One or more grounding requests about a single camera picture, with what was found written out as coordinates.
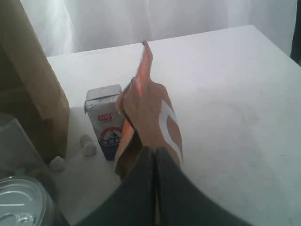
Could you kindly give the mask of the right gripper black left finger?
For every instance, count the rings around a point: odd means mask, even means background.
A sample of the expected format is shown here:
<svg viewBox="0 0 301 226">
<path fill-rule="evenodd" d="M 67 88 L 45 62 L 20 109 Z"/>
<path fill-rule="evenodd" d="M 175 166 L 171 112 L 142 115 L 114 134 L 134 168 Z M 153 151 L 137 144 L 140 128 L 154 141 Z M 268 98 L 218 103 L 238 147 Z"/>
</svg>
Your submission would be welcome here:
<svg viewBox="0 0 301 226">
<path fill-rule="evenodd" d="M 129 175 L 79 226 L 153 226 L 156 192 L 154 155 L 143 147 Z"/>
</svg>

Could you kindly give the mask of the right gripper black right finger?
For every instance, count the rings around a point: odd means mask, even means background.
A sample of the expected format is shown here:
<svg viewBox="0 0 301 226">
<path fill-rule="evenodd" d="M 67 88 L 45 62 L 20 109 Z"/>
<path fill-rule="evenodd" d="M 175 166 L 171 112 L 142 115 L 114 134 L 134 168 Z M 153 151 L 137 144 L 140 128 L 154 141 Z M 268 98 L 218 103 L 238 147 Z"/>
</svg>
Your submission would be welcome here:
<svg viewBox="0 0 301 226">
<path fill-rule="evenodd" d="M 168 150 L 155 152 L 160 221 L 163 226 L 249 226 L 208 198 L 175 164 Z"/>
</svg>

